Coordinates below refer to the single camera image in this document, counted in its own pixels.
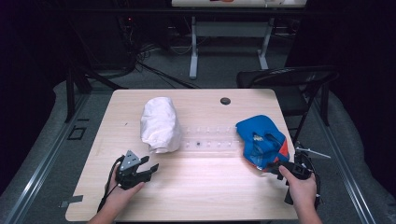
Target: wire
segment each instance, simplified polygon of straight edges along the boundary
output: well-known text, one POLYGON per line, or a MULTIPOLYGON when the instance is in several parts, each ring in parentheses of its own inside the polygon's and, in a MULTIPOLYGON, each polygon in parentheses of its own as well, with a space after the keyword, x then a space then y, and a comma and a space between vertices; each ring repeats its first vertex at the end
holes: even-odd
POLYGON ((320 185, 321 185, 320 176, 318 175, 317 170, 315 169, 315 166, 314 166, 313 162, 311 161, 311 159, 305 153, 300 152, 298 154, 298 156, 302 156, 301 160, 300 160, 300 163, 308 163, 308 169, 311 169, 312 173, 314 173, 314 175, 315 175, 315 179, 316 179, 316 182, 317 182, 317 198, 315 199, 315 208, 318 209, 318 206, 321 203, 323 203, 323 200, 320 197, 320 185))
POLYGON ((137 61, 137 63, 138 63, 140 66, 142 66, 142 68, 144 68, 144 69, 146 69, 146 70, 148 70, 148 71, 150 71, 150 72, 156 74, 157 76, 159 76, 162 80, 164 80, 166 83, 168 83, 168 84, 169 84, 170 86, 172 86, 173 88, 176 88, 176 87, 175 87, 174 85, 172 85, 171 83, 169 83, 169 82, 168 82, 167 80, 165 80, 164 78, 167 78, 167 79, 170 79, 170 80, 172 80, 172 81, 175 81, 176 83, 178 83, 178 84, 180 84, 180 85, 182 85, 182 86, 184 86, 184 87, 186 87, 186 88, 189 88, 189 89, 201 89, 199 86, 197 86, 197 85, 195 85, 195 84, 193 84, 193 83, 190 83, 190 82, 187 82, 187 81, 178 79, 178 78, 176 78, 176 77, 171 77, 171 76, 169 76, 169 75, 166 75, 164 72, 159 71, 159 70, 157 70, 157 69, 155 69, 155 68, 152 68, 152 67, 150 67, 150 66, 148 66, 148 65, 146 65, 146 64, 143 64, 142 62, 137 61))
POLYGON ((118 183, 117 183, 116 186, 114 186, 114 188, 113 188, 111 191, 109 191, 110 182, 111 182, 111 177, 113 176, 114 168, 116 167, 117 163, 119 163, 119 162, 121 162, 121 161, 123 160, 124 157, 125 157, 125 156, 119 157, 119 158, 114 162, 113 166, 111 167, 110 174, 108 175, 107 183, 106 183, 106 186, 105 186, 105 194, 103 195, 103 198, 102 198, 101 202, 99 203, 99 207, 98 207, 97 212, 99 212, 99 211, 102 209, 103 205, 105 205, 105 203, 106 203, 106 200, 107 200, 108 195, 110 195, 110 193, 111 193, 111 192, 116 188, 116 186, 118 185, 118 183))
MULTIPOLYGON (((186 23, 187 27, 189 28, 190 34, 191 34, 191 28, 189 23, 186 20, 186 17, 183 17, 184 22, 186 23)), ((197 43, 197 46, 201 45, 202 43, 204 43, 206 40, 208 39, 208 37, 206 36, 201 42, 197 43)), ((190 43, 189 46, 171 46, 170 50, 172 50, 174 53, 178 54, 178 55, 183 55, 185 53, 188 53, 192 48, 192 43, 190 43), (178 52, 176 49, 178 48, 188 48, 187 50, 183 51, 183 52, 178 52)))
MULTIPOLYGON (((67 22, 69 23, 70 27, 72 28, 72 30, 75 32, 75 34, 77 35, 79 41, 82 43, 84 49, 91 55, 91 57, 97 62, 99 63, 99 66, 101 66, 104 69, 109 69, 107 66, 103 65, 103 63, 93 54, 93 52, 91 51, 91 48, 88 46, 88 44, 84 41, 84 39, 82 38, 82 36, 80 35, 80 33, 78 32, 78 30, 76 29, 75 25, 73 24, 72 20, 70 19, 70 17, 67 18, 67 22)), ((122 72, 114 74, 114 75, 110 75, 110 76, 103 76, 106 78, 114 78, 114 77, 123 77, 128 75, 129 73, 131 73, 132 71, 134 71, 134 66, 131 65, 126 69, 123 69, 122 72)))

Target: white crumpled fabric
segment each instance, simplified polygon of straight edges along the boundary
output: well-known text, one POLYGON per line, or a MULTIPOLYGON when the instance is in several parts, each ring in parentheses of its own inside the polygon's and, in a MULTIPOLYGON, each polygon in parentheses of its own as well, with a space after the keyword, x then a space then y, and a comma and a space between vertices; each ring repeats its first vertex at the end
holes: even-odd
POLYGON ((149 151, 165 153, 180 148, 182 132, 177 113, 169 97, 156 97, 145 104, 140 120, 140 137, 149 151))

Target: blue crumpled fabric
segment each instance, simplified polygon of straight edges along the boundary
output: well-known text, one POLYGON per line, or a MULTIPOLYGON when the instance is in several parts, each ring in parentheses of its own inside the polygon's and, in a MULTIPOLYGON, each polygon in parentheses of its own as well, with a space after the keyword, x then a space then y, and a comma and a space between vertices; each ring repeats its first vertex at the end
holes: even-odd
POLYGON ((281 133, 271 119, 258 115, 236 124, 236 130, 245 141, 244 157, 259 169, 265 169, 268 162, 278 158, 288 161, 289 153, 284 155, 279 150, 286 143, 286 136, 281 133))

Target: office chair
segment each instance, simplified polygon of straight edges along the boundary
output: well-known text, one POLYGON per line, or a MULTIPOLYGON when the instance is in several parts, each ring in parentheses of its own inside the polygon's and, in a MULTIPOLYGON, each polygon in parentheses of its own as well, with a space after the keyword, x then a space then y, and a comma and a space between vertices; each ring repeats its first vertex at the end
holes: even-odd
POLYGON ((272 89, 284 117, 301 116, 297 128, 289 128, 296 131, 292 137, 295 144, 319 89, 338 76, 333 66, 286 67, 239 72, 236 84, 239 89, 272 89))

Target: hand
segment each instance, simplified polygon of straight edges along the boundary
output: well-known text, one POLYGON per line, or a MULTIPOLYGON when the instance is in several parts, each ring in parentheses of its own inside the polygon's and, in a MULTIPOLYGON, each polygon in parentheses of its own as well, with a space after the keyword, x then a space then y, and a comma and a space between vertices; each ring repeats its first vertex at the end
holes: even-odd
POLYGON ((113 174, 111 175, 108 190, 112 191, 108 195, 105 205, 99 213, 89 221, 89 223, 112 223, 117 215, 128 205, 134 195, 145 186, 145 183, 141 182, 131 189, 120 188, 117 186, 118 184, 116 181, 117 168, 118 166, 115 167, 113 174))
POLYGON ((308 179, 296 178, 286 167, 279 166, 279 172, 289 182, 290 196, 293 199, 294 209, 300 219, 300 223, 321 223, 315 209, 317 197, 317 182, 312 174, 308 179))

